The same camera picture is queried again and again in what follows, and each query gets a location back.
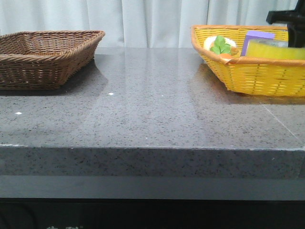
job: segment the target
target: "wicker basket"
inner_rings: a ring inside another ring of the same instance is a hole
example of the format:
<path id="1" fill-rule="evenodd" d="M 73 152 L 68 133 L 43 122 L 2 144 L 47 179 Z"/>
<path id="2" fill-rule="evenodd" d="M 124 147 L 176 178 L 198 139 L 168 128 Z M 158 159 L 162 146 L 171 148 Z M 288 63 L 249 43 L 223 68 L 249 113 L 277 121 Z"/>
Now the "wicker basket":
<path id="1" fill-rule="evenodd" d="M 272 32 L 275 39 L 286 41 L 286 27 L 194 25 L 192 44 L 228 90 L 269 96 L 305 96 L 305 61 L 240 57 L 244 38 L 249 30 Z M 221 35 L 234 40 L 239 53 L 224 59 L 203 48 L 209 36 Z"/>
<path id="2" fill-rule="evenodd" d="M 103 31 L 35 31 L 0 36 L 0 90 L 50 90 L 93 57 Z"/>

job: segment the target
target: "white curtain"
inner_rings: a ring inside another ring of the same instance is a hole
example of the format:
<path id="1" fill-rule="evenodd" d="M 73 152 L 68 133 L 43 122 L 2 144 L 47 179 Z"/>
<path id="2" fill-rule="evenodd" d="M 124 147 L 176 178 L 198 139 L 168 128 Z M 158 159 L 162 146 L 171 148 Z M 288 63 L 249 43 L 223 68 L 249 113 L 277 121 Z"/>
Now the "white curtain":
<path id="1" fill-rule="evenodd" d="M 267 25 L 297 0 L 0 0 L 0 34 L 104 30 L 101 47 L 191 47 L 194 24 Z"/>

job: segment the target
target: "basket rim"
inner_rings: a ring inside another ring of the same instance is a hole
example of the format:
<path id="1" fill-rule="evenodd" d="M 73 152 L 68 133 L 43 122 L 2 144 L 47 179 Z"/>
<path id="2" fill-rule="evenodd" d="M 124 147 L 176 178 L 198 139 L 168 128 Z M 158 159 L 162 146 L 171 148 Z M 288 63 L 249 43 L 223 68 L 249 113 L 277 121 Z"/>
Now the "basket rim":
<path id="1" fill-rule="evenodd" d="M 247 26 L 247 25 L 193 25 L 191 27 L 192 45 L 195 50 L 208 58 L 221 62 L 222 64 L 272 64 L 272 65 L 285 65 L 285 66 L 305 66 L 305 60 L 288 60 L 288 59 L 269 59 L 257 57 L 233 57 L 232 59 L 225 59 L 212 51 L 208 51 L 201 47 L 196 41 L 196 29 L 250 29 L 250 30 L 287 30 L 286 26 Z"/>
<path id="2" fill-rule="evenodd" d="M 36 61 L 54 61 L 54 60 L 64 60 L 70 58 L 74 54 L 81 52 L 82 50 L 90 47 L 93 43 L 98 43 L 102 38 L 105 36 L 104 31 L 100 30 L 60 30 L 60 31 L 20 31 L 16 33 L 10 33 L 0 36 L 1 38 L 9 38 L 17 35 L 22 34 L 77 34 L 77 33 L 96 33 L 96 37 L 90 38 L 87 41 L 84 41 L 82 44 L 77 45 L 71 49 L 59 52 L 58 55 L 22 55 L 22 54 L 0 54 L 0 62 L 1 61 L 29 61 L 29 62 L 36 62 Z"/>

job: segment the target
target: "purple box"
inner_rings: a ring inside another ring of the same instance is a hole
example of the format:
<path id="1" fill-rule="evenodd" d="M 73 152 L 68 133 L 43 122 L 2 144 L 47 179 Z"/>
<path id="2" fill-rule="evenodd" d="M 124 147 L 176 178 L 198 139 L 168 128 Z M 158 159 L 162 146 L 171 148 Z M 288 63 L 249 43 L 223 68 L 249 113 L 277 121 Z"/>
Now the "purple box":
<path id="1" fill-rule="evenodd" d="M 248 31 L 248 33 L 246 34 L 246 37 L 244 39 L 244 45 L 243 45 L 241 56 L 246 55 L 247 48 L 248 48 L 248 43 L 251 39 L 260 39 L 260 38 L 274 39 L 275 34 L 270 33 L 270 32 L 261 32 L 261 31 L 254 31 L 254 30 Z"/>

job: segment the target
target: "speckled stone surface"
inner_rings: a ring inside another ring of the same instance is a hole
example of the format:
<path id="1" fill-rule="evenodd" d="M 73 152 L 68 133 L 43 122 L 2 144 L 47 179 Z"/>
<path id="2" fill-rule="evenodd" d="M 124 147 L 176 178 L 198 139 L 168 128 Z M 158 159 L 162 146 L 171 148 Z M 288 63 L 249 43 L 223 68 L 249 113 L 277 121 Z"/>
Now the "speckled stone surface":
<path id="1" fill-rule="evenodd" d="M 2 175 L 298 178 L 304 98 L 228 92 L 193 49 L 102 49 L 61 89 L 0 91 Z"/>

